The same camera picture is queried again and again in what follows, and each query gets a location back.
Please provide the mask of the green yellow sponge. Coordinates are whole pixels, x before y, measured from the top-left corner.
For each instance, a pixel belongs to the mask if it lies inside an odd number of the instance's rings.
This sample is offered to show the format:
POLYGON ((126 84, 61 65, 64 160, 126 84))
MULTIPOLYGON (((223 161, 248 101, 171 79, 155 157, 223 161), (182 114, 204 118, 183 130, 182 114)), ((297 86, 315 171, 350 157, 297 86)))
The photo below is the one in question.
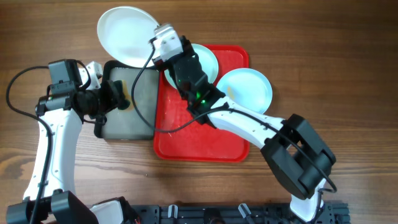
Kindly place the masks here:
POLYGON ((118 110, 129 111, 132 110, 132 98, 127 89, 127 83, 125 80, 114 81, 116 89, 118 91, 118 110))

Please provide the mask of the light blue plate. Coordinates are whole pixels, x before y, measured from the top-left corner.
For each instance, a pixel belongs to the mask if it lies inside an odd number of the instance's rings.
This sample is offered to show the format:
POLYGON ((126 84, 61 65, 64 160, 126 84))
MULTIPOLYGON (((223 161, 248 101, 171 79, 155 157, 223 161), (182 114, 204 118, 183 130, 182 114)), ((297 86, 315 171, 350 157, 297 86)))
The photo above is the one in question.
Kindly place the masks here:
POLYGON ((272 103, 270 81, 259 71, 237 68, 223 75, 216 85, 237 104, 264 114, 272 103))

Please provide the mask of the white plate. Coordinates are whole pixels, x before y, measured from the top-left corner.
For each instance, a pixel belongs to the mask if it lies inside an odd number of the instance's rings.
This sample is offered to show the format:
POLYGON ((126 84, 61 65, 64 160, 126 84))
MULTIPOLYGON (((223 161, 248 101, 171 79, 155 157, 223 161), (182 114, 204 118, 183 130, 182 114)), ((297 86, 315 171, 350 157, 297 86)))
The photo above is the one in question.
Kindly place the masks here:
POLYGON ((107 10, 98 20, 97 36, 115 60, 141 68, 152 52, 150 39, 159 23, 146 11, 131 6, 107 10))

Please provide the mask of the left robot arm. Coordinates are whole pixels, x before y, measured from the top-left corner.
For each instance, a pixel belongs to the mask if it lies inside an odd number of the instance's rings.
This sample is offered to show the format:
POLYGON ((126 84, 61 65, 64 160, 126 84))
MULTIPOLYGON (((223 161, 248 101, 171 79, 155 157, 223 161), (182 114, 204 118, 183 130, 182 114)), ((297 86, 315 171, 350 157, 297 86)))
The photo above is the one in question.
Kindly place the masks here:
POLYGON ((86 115, 101 121, 123 105, 121 81, 106 81, 97 89, 77 82, 49 86, 36 114, 40 138, 35 167, 23 201, 7 208, 7 223, 41 223, 50 214, 58 223, 124 223, 127 204, 111 199, 88 208, 75 195, 76 144, 86 115))

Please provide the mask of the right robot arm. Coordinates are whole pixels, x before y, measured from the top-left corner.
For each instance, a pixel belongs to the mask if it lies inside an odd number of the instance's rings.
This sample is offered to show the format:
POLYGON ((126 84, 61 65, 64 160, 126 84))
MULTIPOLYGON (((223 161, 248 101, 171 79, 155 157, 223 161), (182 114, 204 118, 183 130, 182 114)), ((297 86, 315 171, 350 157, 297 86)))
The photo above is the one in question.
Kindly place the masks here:
POLYGON ((184 37, 154 37, 150 44, 156 69, 173 75, 193 120, 257 146, 279 184, 291 193, 290 210, 304 222, 315 222, 323 193, 337 191, 329 177, 336 157, 310 123, 297 114, 275 118, 238 105, 208 82, 198 55, 184 37))

